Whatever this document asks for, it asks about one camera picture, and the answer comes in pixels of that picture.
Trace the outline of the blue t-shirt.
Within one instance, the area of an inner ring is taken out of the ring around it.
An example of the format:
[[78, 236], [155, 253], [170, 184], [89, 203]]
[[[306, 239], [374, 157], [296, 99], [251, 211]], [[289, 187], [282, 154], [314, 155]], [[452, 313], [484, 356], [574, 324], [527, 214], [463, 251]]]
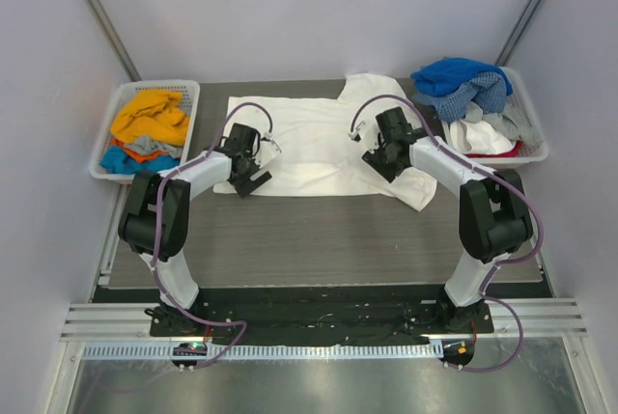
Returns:
[[410, 78], [414, 81], [418, 92], [432, 97], [443, 97], [485, 72], [501, 76], [506, 85], [506, 95], [513, 93], [512, 84], [502, 68], [467, 58], [443, 58], [412, 73]]

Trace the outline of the white t-shirt red print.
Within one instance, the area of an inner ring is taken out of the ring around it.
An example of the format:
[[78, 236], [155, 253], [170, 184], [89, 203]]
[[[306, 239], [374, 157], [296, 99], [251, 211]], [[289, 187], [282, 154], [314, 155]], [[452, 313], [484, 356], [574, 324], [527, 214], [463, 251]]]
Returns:
[[282, 153], [269, 162], [271, 180], [254, 194], [264, 197], [330, 197], [385, 195], [417, 211], [434, 198], [437, 182], [408, 168], [391, 183], [362, 161], [366, 148], [349, 136], [357, 109], [368, 99], [390, 94], [404, 97], [399, 82], [388, 76], [359, 73], [346, 78], [335, 98], [234, 97], [231, 112], [244, 102], [266, 108], [273, 119], [273, 137]]

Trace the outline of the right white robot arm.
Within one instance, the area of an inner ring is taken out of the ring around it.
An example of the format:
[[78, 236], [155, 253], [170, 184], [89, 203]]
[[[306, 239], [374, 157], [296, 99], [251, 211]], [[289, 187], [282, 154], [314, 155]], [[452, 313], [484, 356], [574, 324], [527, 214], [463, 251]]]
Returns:
[[376, 125], [377, 136], [362, 155], [366, 164], [389, 183], [418, 169], [459, 201], [463, 253], [438, 293], [435, 320], [449, 331], [461, 331], [481, 313], [483, 294], [499, 267], [533, 234], [520, 176], [475, 164], [413, 127], [400, 107], [376, 115]]

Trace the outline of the blue checkered cloth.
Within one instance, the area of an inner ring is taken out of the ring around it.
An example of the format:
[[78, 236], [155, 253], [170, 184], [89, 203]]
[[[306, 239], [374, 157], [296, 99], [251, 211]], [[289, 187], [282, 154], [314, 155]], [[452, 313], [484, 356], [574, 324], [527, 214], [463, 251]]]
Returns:
[[465, 117], [470, 102], [478, 105], [484, 114], [502, 113], [512, 93], [513, 87], [508, 79], [498, 72], [486, 71], [445, 96], [431, 96], [417, 88], [412, 100], [432, 108], [441, 121], [452, 123]]

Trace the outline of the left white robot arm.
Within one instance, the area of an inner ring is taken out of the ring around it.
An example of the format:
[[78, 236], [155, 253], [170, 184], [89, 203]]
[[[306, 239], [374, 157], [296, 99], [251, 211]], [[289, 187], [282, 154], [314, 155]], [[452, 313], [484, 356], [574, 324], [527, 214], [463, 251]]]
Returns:
[[208, 326], [203, 294], [183, 252], [192, 200], [224, 182], [248, 197], [271, 179], [266, 166], [280, 154], [268, 132], [233, 124], [216, 145], [183, 165], [134, 176], [118, 235], [151, 270], [159, 290], [159, 304], [146, 311], [154, 336], [195, 335]]

